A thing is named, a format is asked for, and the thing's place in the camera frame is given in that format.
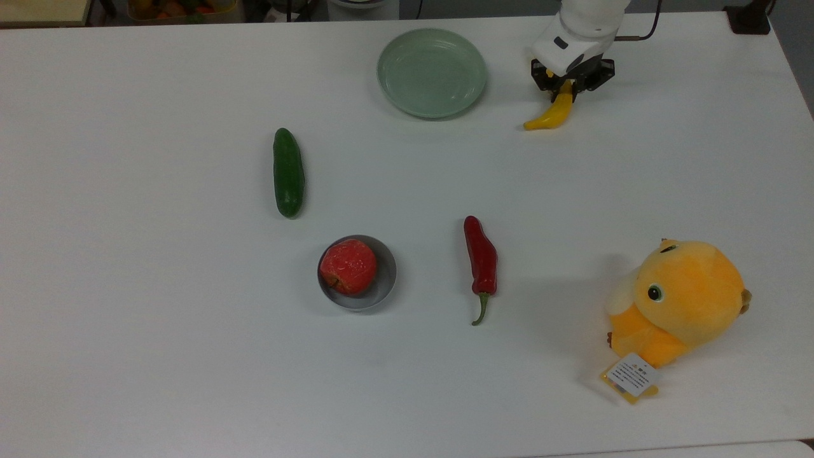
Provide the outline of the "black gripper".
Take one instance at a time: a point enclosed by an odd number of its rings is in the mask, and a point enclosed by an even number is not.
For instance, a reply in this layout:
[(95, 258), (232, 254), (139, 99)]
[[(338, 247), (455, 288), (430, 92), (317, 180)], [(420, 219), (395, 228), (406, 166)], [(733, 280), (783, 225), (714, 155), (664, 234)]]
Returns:
[(590, 59), (576, 65), (568, 73), (558, 76), (538, 60), (531, 61), (532, 80), (540, 91), (558, 95), (560, 82), (572, 82), (572, 101), (585, 91), (594, 91), (600, 88), (616, 75), (614, 60)]

